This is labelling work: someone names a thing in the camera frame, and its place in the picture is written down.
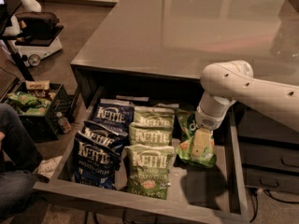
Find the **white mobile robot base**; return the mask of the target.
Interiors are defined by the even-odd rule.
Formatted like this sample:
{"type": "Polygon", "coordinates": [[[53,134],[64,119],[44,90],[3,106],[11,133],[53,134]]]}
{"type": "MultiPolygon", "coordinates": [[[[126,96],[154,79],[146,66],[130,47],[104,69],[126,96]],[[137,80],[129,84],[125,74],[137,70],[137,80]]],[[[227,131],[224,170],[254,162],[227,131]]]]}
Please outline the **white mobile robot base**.
{"type": "Polygon", "coordinates": [[[17,51],[27,67],[60,51],[58,34],[63,30],[58,17],[44,12],[36,0],[1,0],[1,49],[13,62],[8,46],[17,51]]]}

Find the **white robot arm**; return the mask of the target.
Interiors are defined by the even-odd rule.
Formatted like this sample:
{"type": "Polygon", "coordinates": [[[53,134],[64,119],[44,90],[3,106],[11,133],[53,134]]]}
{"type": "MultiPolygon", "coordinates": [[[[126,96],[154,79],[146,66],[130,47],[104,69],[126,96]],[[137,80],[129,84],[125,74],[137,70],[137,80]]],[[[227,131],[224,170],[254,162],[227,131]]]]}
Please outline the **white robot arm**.
{"type": "Polygon", "coordinates": [[[240,102],[254,110],[299,131],[299,87],[253,77],[245,61],[212,63],[200,76],[204,89],[195,112],[199,128],[217,130],[228,111],[240,102]]]}

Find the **yellow taped gripper finger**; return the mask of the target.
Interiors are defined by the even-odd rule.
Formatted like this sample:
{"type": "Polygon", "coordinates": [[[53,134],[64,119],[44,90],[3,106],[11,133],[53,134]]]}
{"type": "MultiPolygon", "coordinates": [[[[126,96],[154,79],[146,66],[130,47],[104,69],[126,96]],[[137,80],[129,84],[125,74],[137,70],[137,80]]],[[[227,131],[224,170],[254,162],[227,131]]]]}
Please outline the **yellow taped gripper finger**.
{"type": "Polygon", "coordinates": [[[199,159],[205,148],[209,145],[210,132],[208,129],[200,128],[195,132],[192,144],[191,156],[199,159]]]}

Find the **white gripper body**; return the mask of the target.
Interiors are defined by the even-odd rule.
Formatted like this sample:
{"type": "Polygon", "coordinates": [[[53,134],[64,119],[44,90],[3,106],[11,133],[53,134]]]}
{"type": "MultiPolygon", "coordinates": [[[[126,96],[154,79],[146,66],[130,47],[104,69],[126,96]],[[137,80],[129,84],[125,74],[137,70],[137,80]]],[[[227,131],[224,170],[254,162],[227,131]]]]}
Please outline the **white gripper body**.
{"type": "Polygon", "coordinates": [[[210,131],[218,129],[234,103],[235,100],[213,96],[205,91],[195,112],[197,125],[210,131]]]}

